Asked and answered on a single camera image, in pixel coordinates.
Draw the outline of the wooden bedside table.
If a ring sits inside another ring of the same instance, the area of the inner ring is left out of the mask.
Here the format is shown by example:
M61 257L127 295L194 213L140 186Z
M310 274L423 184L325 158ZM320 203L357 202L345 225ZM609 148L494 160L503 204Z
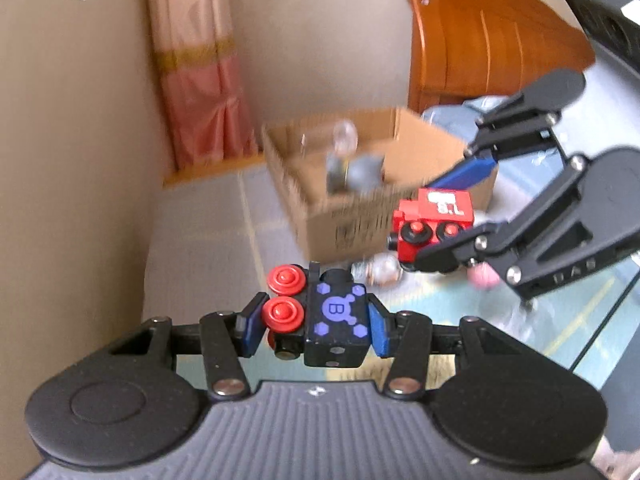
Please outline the wooden bedside table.
M183 170L174 172L168 176L164 182L164 188L170 188L178 184L188 183L198 179L217 177L221 174L240 171L248 167L261 165L265 162L265 155L259 153L250 157L225 159L221 162L213 162L212 164L204 164L192 166Z

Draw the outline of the blue floral bed sheet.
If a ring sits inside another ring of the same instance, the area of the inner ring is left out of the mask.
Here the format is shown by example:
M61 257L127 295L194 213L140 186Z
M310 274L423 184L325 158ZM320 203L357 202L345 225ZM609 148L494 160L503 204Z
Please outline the blue floral bed sheet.
M583 73L554 70L513 96L429 110L426 118L468 142L432 188L469 190L498 169L514 205L489 214L513 224L542 208L575 207L587 226L618 235L639 227L639 72L601 60Z

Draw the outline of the pink orange curtain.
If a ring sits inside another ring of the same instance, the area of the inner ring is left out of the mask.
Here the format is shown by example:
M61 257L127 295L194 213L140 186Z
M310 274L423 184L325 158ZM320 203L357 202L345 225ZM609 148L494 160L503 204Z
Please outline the pink orange curtain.
M178 168L255 155L229 0L148 3Z

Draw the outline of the orange wooden headboard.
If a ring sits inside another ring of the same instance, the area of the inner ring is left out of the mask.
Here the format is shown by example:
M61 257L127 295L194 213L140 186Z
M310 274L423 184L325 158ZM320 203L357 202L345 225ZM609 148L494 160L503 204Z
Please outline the orange wooden headboard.
M557 68L596 62L585 33L541 0L408 0L408 107L510 96Z

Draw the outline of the pink panda jar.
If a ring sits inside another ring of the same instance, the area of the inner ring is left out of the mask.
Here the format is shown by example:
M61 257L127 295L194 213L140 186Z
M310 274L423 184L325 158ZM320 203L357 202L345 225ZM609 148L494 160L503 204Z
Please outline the pink panda jar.
M470 266L468 280L479 289L491 289L501 283L500 275L487 263Z

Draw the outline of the jar of gold beads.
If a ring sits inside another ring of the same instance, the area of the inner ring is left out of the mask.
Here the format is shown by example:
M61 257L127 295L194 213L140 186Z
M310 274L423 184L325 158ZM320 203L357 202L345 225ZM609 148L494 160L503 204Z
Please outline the jar of gold beads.
M380 252L370 258L354 262L350 266L350 274L357 283L386 287L401 280L402 269L394 254Z

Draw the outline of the red toy train car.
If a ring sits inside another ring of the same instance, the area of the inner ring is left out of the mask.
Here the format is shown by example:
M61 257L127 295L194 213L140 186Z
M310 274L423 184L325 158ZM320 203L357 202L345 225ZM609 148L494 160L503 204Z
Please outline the red toy train car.
M416 198L400 200L392 214L387 248L403 266L413 264L420 249L449 240L474 223L468 191L420 188Z

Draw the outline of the grey elephant toy figure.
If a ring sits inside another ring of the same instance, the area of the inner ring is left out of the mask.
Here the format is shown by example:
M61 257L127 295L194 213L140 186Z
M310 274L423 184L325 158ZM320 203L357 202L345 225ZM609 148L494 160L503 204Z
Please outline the grey elephant toy figure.
M384 182L384 157L364 154L355 158L326 156L326 192L367 193L380 188Z

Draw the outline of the brown cardboard box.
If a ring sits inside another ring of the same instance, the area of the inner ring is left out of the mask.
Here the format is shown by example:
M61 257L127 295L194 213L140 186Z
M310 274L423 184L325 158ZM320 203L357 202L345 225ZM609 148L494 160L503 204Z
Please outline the brown cardboard box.
M321 263L382 252L400 201L462 162L466 147L402 107L265 124L262 145L296 242Z

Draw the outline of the black toy train car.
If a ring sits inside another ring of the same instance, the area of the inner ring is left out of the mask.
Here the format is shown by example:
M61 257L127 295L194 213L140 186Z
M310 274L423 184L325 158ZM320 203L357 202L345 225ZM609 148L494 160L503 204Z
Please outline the black toy train car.
M371 347L367 289L341 268L282 264L271 269L273 296L262 307L277 358L308 367L360 367Z

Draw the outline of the clear plastic cup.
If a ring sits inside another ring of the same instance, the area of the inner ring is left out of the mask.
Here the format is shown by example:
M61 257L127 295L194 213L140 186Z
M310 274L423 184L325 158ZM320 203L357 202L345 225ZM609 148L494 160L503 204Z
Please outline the clear plastic cup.
M348 157L357 151L358 144L356 125L349 119L337 119L300 130L299 153L306 156L331 152L338 157Z

